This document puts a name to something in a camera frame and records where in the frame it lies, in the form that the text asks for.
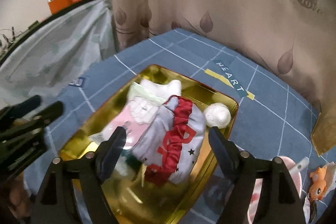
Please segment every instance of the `gold tin box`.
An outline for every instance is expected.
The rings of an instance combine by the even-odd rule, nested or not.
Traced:
[[[91,142],[89,135],[102,129],[123,109],[130,84],[148,79],[158,84],[167,84],[173,79],[182,83],[182,96],[190,99],[201,111],[217,102],[225,104],[231,112],[231,122],[221,132],[229,138],[238,111],[238,103],[200,82],[180,75],[158,65],[150,65],[139,75],[120,88],[89,117],[83,126],[71,137],[60,150],[63,160],[82,157],[88,151],[95,151],[97,145]],[[145,165],[133,180],[120,179],[113,172],[104,182],[102,189],[106,199],[120,224],[175,224],[193,206],[202,193],[206,182],[216,166],[216,158],[208,142],[206,129],[198,160],[191,172],[189,181],[174,185],[170,182],[162,187],[144,180]]]

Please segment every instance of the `grid pattern tablecloth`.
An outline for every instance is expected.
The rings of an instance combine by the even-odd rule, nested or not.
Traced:
[[[216,71],[213,60],[221,60],[234,73],[254,100],[240,98],[235,89],[204,71]],[[47,128],[49,151],[25,172],[29,189],[36,193],[57,151],[105,100],[150,64],[157,64],[189,76],[219,90],[239,102],[239,111],[230,140],[238,148],[260,159],[285,155],[295,162],[310,158],[301,172],[303,194],[309,189],[309,172],[336,160],[336,149],[318,157],[310,142],[310,134],[318,113],[286,83],[237,52],[212,40],[182,29],[152,37],[114,57],[93,64],[83,75],[83,87],[68,86],[58,96],[65,113]],[[229,183],[217,168],[203,194],[181,223],[215,223],[222,209]],[[318,202],[320,216],[333,193]]]

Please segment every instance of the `orange toy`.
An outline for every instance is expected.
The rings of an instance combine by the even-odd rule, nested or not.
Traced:
[[[318,199],[321,200],[326,189],[327,189],[327,184],[326,181],[324,180],[327,172],[327,167],[319,167],[315,172],[311,172],[309,174],[309,177],[313,181],[313,185],[309,189],[309,200],[310,203],[313,202],[313,200]]]

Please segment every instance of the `yellow tape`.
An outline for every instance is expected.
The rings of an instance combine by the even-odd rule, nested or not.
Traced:
[[[228,79],[226,79],[223,75],[219,75],[218,73],[215,73],[214,71],[212,70],[209,70],[209,69],[206,69],[204,71],[207,75],[210,75],[212,77],[215,77],[216,79],[222,81],[224,84],[227,84],[228,86],[232,87],[233,86],[231,85],[230,81]],[[251,99],[251,100],[254,100],[254,94],[252,94],[251,92],[247,91],[247,98]]]

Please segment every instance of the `wire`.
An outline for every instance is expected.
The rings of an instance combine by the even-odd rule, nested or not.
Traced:
[[[12,29],[0,29],[0,31],[3,31],[3,30],[7,30],[7,31],[13,31]]]

